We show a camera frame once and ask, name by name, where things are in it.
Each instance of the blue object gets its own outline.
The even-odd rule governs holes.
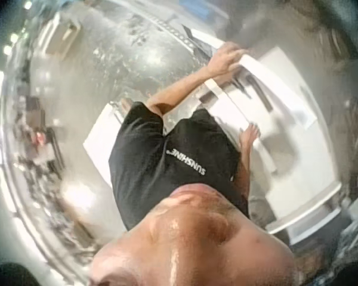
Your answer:
[[[207,20],[214,15],[214,12],[210,10],[203,1],[180,0],[179,4],[202,20]]]

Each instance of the fingers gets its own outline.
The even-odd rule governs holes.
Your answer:
[[[228,72],[235,73],[242,68],[240,63],[231,64],[228,68]]]
[[[228,59],[231,62],[240,61],[242,56],[246,53],[244,49],[238,49],[237,51],[233,51],[228,55]]]
[[[240,49],[239,45],[233,42],[225,42],[221,47],[220,50],[225,52],[232,52],[237,49]]]

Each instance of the t-shirt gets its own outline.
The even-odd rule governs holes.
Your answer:
[[[186,184],[206,184],[248,217],[231,178],[239,153],[214,118],[200,109],[163,135],[163,120],[143,103],[127,114],[109,159],[115,200],[127,230]]]

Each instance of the floor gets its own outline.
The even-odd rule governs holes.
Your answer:
[[[239,5],[232,0],[222,4],[209,1],[215,11],[212,21],[202,19],[175,0],[102,0],[92,8],[75,3],[67,13],[80,21],[82,31],[66,58],[45,58],[35,53],[31,65],[32,95],[41,97],[47,124],[56,129],[66,164],[62,192],[71,212],[100,244],[120,236],[125,228],[111,188],[83,148],[93,124],[108,102],[121,97],[144,101],[202,66],[185,45],[133,10],[159,17],[179,34],[184,32],[180,23],[185,23],[223,40],[235,41],[249,48],[255,57],[280,46],[311,89],[329,128],[334,153],[339,154],[333,155],[338,176],[343,182],[348,180],[350,153],[344,114],[356,82],[349,77],[350,70],[342,68],[344,60],[336,60],[329,48],[321,44],[323,28],[311,29],[318,23],[301,16],[294,7],[278,7],[274,2],[246,1]],[[189,115],[189,108],[180,108],[167,124]],[[257,198],[264,196],[256,193]],[[275,219],[273,212],[267,217]]]

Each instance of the concrete floor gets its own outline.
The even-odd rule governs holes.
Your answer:
[[[191,13],[181,13],[183,8],[177,1],[129,1],[127,5],[163,20],[168,18],[167,22],[179,29],[178,18],[170,20],[178,11],[182,23],[197,28],[206,26],[210,33],[249,48],[256,57],[280,46],[312,90],[329,126],[334,151],[339,154],[340,175],[347,177],[348,127],[343,114],[356,83],[341,71],[342,62],[335,61],[321,47],[321,35],[306,32],[315,24],[312,20],[302,18],[289,6],[241,6],[233,2],[224,7],[230,21],[220,20],[214,25]],[[120,236],[125,228],[111,188],[82,146],[84,140],[109,101],[121,97],[145,101],[149,94],[197,70],[201,63],[169,33],[113,2],[98,1],[94,8],[76,3],[67,11],[81,22],[82,31],[63,61],[35,53],[31,65],[32,95],[41,97],[47,124],[56,129],[66,164],[62,192],[88,197],[81,206],[78,202],[69,203],[99,243],[105,243]],[[188,116],[186,110],[175,114],[171,123]]]

